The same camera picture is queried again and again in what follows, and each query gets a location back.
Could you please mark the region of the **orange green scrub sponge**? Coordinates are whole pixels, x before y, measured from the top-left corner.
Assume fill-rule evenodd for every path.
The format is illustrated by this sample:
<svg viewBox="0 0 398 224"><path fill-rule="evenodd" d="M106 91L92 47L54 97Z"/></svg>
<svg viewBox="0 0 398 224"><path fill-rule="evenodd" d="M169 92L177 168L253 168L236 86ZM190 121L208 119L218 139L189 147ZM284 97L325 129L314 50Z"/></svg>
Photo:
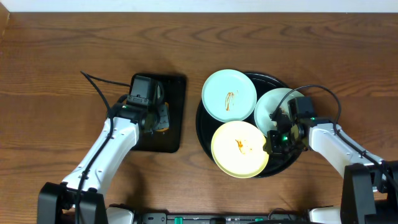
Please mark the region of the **orange green scrub sponge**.
<svg viewBox="0 0 398 224"><path fill-rule="evenodd" d="M155 130L157 132L164 132L169 129L169 104L165 102L164 104L160 105L158 107L158 112L159 112L159 123L155 127Z"/></svg>

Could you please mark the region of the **light blue plate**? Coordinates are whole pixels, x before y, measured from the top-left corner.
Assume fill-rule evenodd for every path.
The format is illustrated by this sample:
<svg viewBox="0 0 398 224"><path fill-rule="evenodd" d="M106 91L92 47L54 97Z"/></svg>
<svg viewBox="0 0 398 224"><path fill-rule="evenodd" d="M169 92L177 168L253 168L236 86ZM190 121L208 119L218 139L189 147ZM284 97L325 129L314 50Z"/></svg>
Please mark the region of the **light blue plate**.
<svg viewBox="0 0 398 224"><path fill-rule="evenodd" d="M206 79L201 100L212 118L224 123L243 121L254 111L257 92L247 75L237 70L224 69Z"/></svg>
<svg viewBox="0 0 398 224"><path fill-rule="evenodd" d="M254 110L254 120L258 129L267 137L267 132L276 130L276 122L270 119L283 97L291 91L290 88L276 88L263 94L257 101Z"/></svg>

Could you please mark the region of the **pale yellow plate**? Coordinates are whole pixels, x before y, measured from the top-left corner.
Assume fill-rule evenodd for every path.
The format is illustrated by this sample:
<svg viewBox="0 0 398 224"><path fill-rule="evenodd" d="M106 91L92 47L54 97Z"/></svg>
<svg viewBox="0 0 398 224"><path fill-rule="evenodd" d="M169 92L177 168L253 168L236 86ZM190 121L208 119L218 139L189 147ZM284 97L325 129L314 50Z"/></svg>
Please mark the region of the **pale yellow plate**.
<svg viewBox="0 0 398 224"><path fill-rule="evenodd" d="M266 137L245 121L222 124L211 139L211 154L226 174L247 179L260 174L269 162Z"/></svg>

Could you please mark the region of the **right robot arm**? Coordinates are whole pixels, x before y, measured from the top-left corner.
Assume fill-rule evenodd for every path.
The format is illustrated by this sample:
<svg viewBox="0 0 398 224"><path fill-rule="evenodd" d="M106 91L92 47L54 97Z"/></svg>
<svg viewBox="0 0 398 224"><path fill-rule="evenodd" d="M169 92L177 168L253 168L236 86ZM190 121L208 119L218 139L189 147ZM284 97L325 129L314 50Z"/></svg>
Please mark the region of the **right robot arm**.
<svg viewBox="0 0 398 224"><path fill-rule="evenodd" d="M295 154L310 149L323 156L342 176L338 208L313 208L310 223L397 223L397 161L370 153L328 118L309 106L289 106L269 115L276 129L267 133L266 152Z"/></svg>

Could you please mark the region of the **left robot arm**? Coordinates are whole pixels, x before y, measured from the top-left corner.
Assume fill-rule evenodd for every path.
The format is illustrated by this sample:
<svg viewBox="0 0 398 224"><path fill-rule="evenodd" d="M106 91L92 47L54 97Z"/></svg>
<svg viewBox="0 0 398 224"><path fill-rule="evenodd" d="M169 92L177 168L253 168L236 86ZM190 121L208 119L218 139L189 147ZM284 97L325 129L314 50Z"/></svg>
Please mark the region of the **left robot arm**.
<svg viewBox="0 0 398 224"><path fill-rule="evenodd" d="M60 184L47 182L39 193L37 223L134 223L134 212L104 203L110 183L141 131L157 131L169 120L169 103L156 96L152 106L123 95L108 106L102 132L79 165Z"/></svg>

